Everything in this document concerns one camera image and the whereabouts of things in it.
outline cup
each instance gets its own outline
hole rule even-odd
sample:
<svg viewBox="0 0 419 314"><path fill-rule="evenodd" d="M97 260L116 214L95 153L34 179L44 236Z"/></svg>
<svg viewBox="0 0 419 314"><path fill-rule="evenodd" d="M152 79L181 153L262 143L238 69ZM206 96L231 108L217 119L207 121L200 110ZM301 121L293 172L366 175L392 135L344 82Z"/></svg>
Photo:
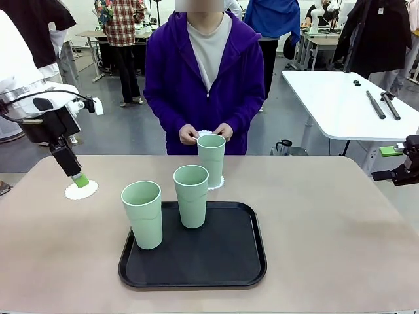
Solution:
<svg viewBox="0 0 419 314"><path fill-rule="evenodd" d="M162 191L152 181L138 181L121 193L126 215L139 247L150 250L163 240Z"/></svg>
<svg viewBox="0 0 419 314"><path fill-rule="evenodd" d="M215 188L221 184L225 138L217 134L208 134L198 139L198 155L201 164L208 170L208 187Z"/></svg>
<svg viewBox="0 0 419 314"><path fill-rule="evenodd" d="M182 225L195 229L205 222L208 171L201 166L180 167L173 174Z"/></svg>

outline black jacket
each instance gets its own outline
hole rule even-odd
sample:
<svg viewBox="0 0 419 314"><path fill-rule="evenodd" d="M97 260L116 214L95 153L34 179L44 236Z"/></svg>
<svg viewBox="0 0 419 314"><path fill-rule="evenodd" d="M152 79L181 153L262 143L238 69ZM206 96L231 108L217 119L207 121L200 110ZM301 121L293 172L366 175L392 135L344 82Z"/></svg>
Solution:
<svg viewBox="0 0 419 314"><path fill-rule="evenodd" d="M368 77L369 73L404 68L406 47L411 48L412 39L403 0L358 0L348 14L334 60L347 55L352 32L362 19L367 1L371 5L350 70Z"/></svg>
<svg viewBox="0 0 419 314"><path fill-rule="evenodd" d="M76 24L58 0L0 0L0 10L6 12L24 38L38 69L56 61L48 24L55 22L58 31Z"/></svg>

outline purple hoodie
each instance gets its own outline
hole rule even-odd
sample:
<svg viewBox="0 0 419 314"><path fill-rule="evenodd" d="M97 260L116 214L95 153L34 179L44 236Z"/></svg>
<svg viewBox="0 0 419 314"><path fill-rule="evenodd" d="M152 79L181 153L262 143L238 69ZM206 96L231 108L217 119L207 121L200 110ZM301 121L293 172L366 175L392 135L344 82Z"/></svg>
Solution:
<svg viewBox="0 0 419 314"><path fill-rule="evenodd" d="M225 154L244 155L250 122L264 101L263 56L259 34L232 13L230 36L219 74L211 90L202 80L189 40L185 13L174 12L147 43L144 96L166 131L169 155L193 155L179 130L185 124L197 131L214 131L225 122L233 129Z"/></svg>

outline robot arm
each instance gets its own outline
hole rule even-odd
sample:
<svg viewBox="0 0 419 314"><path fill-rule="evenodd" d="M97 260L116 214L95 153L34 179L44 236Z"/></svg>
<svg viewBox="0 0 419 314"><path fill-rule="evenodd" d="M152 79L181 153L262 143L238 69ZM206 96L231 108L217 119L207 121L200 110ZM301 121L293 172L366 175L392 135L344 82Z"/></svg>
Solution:
<svg viewBox="0 0 419 314"><path fill-rule="evenodd" d="M80 132L75 117L80 109L103 114L98 98L79 95L76 87L46 82L10 18L0 10L0 116L16 122L34 143L47 142L65 174L82 187L81 166L67 142Z"/></svg>
<svg viewBox="0 0 419 314"><path fill-rule="evenodd" d="M373 172L374 181L391 180L395 186L419 183L419 135L411 135L394 146L394 151L406 155L404 164L393 170Z"/></svg>
<svg viewBox="0 0 419 314"><path fill-rule="evenodd" d="M319 16L323 16L323 14L325 14L325 10L323 9L323 6L321 5L321 0L315 0L314 6L316 8L312 11L312 25L310 27L310 30L308 31L309 34L318 33Z"/></svg>

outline metal stand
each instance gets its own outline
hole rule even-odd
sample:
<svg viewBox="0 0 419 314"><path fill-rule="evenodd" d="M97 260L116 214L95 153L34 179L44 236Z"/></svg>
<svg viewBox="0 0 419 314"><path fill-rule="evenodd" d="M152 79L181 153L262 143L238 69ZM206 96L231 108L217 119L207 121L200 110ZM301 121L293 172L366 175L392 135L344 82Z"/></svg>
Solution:
<svg viewBox="0 0 419 314"><path fill-rule="evenodd" d="M346 156L346 152L348 151L348 147L349 147L349 144L350 143L351 143L350 140L346 141L345 149L343 150L343 153L342 154L339 154L339 156L343 156L343 157Z"/></svg>
<svg viewBox="0 0 419 314"><path fill-rule="evenodd" d="M94 53L94 50L92 48L92 42L90 41L90 37L87 36L87 43L89 45L89 49L90 49L90 53L92 54L92 59L93 59L93 66L94 66L94 70L96 71L96 77L94 79L92 79L92 82L95 83L98 80L100 80L102 77L105 76L104 73L101 73L98 67L98 59Z"/></svg>
<svg viewBox="0 0 419 314"><path fill-rule="evenodd" d="M307 150L308 140L310 138L310 132L312 131L312 126L313 126L313 118L312 116L308 116L308 119L306 121L306 126L304 128L304 133L302 135L302 140L301 140L301 147L304 148L305 150Z"/></svg>
<svg viewBox="0 0 419 314"><path fill-rule="evenodd" d="M373 141L370 147L368 148L367 155L362 163L362 170L368 176L371 174L371 170L373 169L375 158L377 157L377 154L380 151L380 146L382 146L382 142Z"/></svg>

